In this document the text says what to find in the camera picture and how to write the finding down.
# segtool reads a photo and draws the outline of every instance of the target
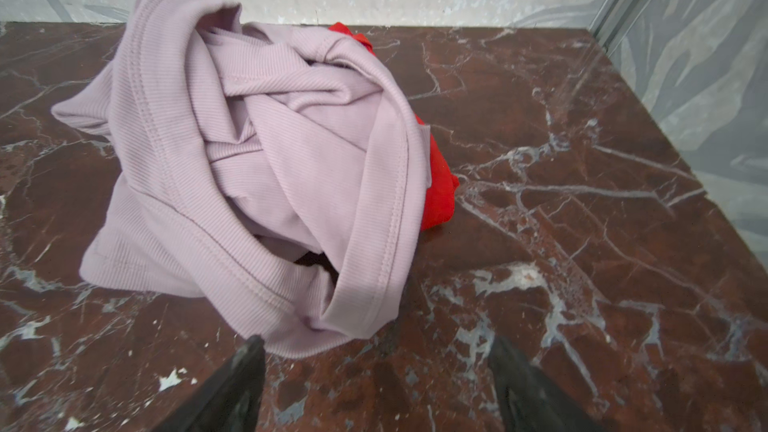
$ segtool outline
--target red garment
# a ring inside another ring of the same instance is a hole
[[[351,36],[363,44],[370,53],[373,53],[373,45],[363,34],[353,35],[349,28],[341,22],[328,27],[333,32],[339,32]],[[418,123],[424,125],[424,121],[416,117]],[[432,172],[432,186],[427,189],[424,201],[424,215],[422,216],[422,230],[439,226],[451,220],[455,207],[454,193],[458,187],[458,177],[451,174],[446,159],[437,148],[435,137],[429,136],[429,168]]]

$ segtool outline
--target pink garment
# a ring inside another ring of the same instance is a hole
[[[225,0],[137,0],[115,58],[53,114],[123,172],[83,257],[97,285],[206,296],[298,358],[398,313],[428,130],[353,38],[238,22]],[[293,260],[324,252],[340,272]]]

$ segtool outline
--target red cloth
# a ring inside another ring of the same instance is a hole
[[[370,53],[373,53],[373,45],[363,34],[352,34],[349,28],[341,22],[328,27],[333,32],[348,35],[363,44]],[[424,125],[424,121],[416,116],[418,123]],[[432,186],[427,189],[424,200],[424,215],[422,216],[422,230],[439,226],[453,217],[455,201],[454,193],[458,187],[458,177],[451,174],[446,159],[437,148],[435,137],[429,136],[429,168],[432,172]]]

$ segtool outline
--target marble table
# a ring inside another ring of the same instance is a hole
[[[259,430],[499,432],[495,334],[607,430],[768,427],[766,272],[586,31],[359,31],[461,179],[456,215],[397,321],[269,357]],[[120,165],[50,107],[122,32],[2,29],[4,430],[147,430],[242,343],[203,299],[78,277]]]

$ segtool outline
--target brown marble tabletop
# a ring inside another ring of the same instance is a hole
[[[4,430],[147,430],[242,343],[204,299],[78,276],[120,165],[50,108],[122,31],[0,33]],[[258,430],[499,432],[495,334],[608,430],[768,427],[766,272],[586,31],[360,31],[432,124],[456,215],[397,321],[269,357]]]

